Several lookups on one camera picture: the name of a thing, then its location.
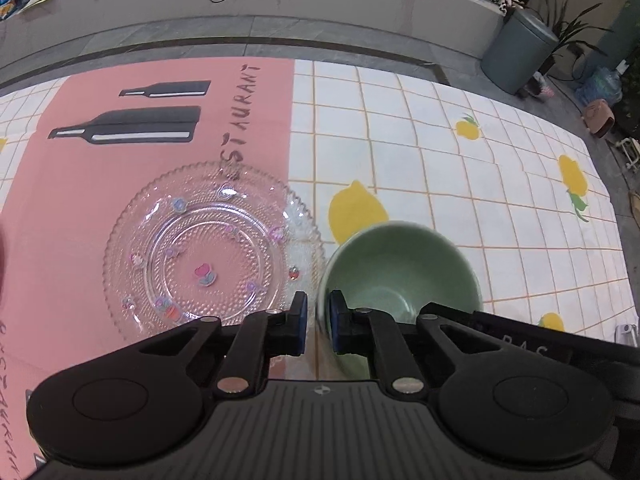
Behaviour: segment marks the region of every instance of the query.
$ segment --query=logo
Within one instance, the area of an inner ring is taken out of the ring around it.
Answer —
[[[314,392],[316,394],[318,394],[319,396],[323,396],[326,395],[328,393],[331,393],[331,388],[329,388],[328,386],[324,386],[324,384],[322,386],[316,386],[314,388]]]

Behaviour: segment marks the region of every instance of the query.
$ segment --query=lemon print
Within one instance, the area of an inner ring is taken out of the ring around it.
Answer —
[[[562,182],[567,188],[571,202],[574,205],[574,211],[577,217],[583,222],[588,222],[580,213],[587,209],[586,202],[581,198],[587,194],[587,179],[578,166],[578,163],[566,155],[560,155],[558,158],[558,166],[562,174]]]
[[[456,133],[465,139],[476,140],[480,137],[480,129],[476,120],[470,116],[465,116],[456,123]]]
[[[340,245],[358,231],[387,220],[385,208],[357,180],[336,193],[329,204],[329,227]]]
[[[564,323],[562,322],[562,318],[555,312],[549,312],[548,314],[542,316],[540,318],[538,326],[550,328],[551,330],[558,330],[559,332],[564,332]]]

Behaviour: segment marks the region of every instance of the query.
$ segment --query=potted plant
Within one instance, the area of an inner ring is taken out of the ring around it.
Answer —
[[[605,32],[613,32],[610,28],[604,27],[595,27],[594,25],[589,25],[588,23],[582,22],[580,20],[581,17],[589,14],[592,10],[597,9],[602,5],[602,2],[592,5],[587,9],[584,9],[580,12],[573,20],[568,22],[566,20],[566,8],[569,4],[569,0],[565,0],[561,5],[558,4],[558,0],[544,0],[546,7],[546,15],[543,17],[539,12],[537,12],[538,17],[545,25],[551,29],[551,31],[558,38],[559,43],[558,46],[555,47],[551,55],[546,58],[545,62],[540,67],[539,72],[545,74],[551,69],[551,67],[556,63],[555,56],[562,56],[558,54],[558,50],[563,47],[571,46],[571,45],[584,45],[591,50],[595,50],[597,53],[606,56],[607,53],[595,46],[594,44],[588,43],[587,41],[580,40],[576,38],[578,34],[588,29],[595,30],[604,30]]]

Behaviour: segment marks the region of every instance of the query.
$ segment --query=clear glass plate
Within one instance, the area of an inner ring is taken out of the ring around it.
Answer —
[[[202,162],[131,200],[102,276],[116,326],[137,339],[201,316],[235,324],[287,310],[297,290],[314,302],[323,269],[318,229],[295,193],[249,166]]]

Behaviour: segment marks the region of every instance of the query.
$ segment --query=white tiled pattern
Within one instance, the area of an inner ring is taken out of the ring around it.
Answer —
[[[0,210],[38,120],[66,77],[0,97]]]
[[[613,208],[585,144],[547,121],[468,92],[388,72],[296,62],[290,184],[305,195],[326,254],[332,196],[357,178],[390,218],[435,228],[462,248],[484,309],[612,340],[638,322]],[[481,137],[454,132],[475,118]],[[558,167],[578,161],[579,220]]]

